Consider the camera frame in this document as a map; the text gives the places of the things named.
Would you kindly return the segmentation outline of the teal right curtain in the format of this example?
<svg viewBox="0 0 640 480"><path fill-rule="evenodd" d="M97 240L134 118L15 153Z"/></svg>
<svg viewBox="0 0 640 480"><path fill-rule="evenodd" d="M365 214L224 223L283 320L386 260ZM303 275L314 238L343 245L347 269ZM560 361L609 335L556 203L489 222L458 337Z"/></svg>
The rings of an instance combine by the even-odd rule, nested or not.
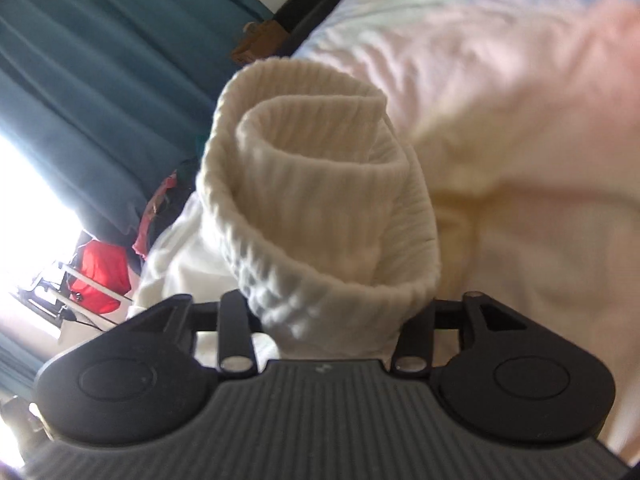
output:
<svg viewBox="0 0 640 480"><path fill-rule="evenodd" d="M1 0L1 130L100 240L198 154L259 0Z"/></svg>

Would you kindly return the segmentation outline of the red bag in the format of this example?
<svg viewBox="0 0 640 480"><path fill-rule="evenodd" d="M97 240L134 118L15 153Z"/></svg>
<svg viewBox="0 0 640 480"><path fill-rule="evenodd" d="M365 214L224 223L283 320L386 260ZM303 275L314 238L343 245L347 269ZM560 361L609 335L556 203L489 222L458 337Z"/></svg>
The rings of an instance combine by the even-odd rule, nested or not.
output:
<svg viewBox="0 0 640 480"><path fill-rule="evenodd" d="M119 246L89 240L78 249L73 260L73 269L85 278L119 296L125 296L131 289L128 261L125 249ZM73 274L68 274L68 289L73 300L95 314L109 314L120 307L120 301L108 296Z"/></svg>

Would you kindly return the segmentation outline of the cream white sweatpants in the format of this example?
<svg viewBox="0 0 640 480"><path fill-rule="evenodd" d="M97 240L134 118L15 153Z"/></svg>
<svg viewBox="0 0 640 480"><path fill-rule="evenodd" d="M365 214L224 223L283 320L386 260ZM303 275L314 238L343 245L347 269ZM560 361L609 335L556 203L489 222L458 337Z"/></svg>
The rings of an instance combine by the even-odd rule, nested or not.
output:
<svg viewBox="0 0 640 480"><path fill-rule="evenodd" d="M423 170L386 106L380 89L316 62L240 70L132 312L238 290L281 356L387 360L434 298L440 255Z"/></svg>

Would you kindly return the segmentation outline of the silver tripod stand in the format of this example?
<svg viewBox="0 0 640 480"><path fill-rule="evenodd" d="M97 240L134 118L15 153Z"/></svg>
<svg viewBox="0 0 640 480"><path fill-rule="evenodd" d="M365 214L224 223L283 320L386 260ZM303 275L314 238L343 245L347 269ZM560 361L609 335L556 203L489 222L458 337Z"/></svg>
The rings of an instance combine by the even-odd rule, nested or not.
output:
<svg viewBox="0 0 640 480"><path fill-rule="evenodd" d="M90 292L97 292L109 302L114 302L116 309L107 313L89 309L85 305L85 295L73 290L75 284L84 285ZM54 269L39 273L12 290L12 296L59 330L64 323L70 323L92 328L99 333L106 332L119 324L115 312L120 309L127 311L132 305L127 295L114 292L61 261L55 263Z"/></svg>

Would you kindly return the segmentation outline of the pastel pink bed sheet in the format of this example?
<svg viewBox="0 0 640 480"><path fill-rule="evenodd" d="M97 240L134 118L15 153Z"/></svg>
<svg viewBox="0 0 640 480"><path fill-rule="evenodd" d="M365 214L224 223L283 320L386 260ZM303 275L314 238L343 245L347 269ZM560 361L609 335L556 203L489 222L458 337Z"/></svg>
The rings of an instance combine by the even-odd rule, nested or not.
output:
<svg viewBox="0 0 640 480"><path fill-rule="evenodd" d="M343 0L297 56L386 93L436 212L439 296L598 356L639 457L639 0Z"/></svg>

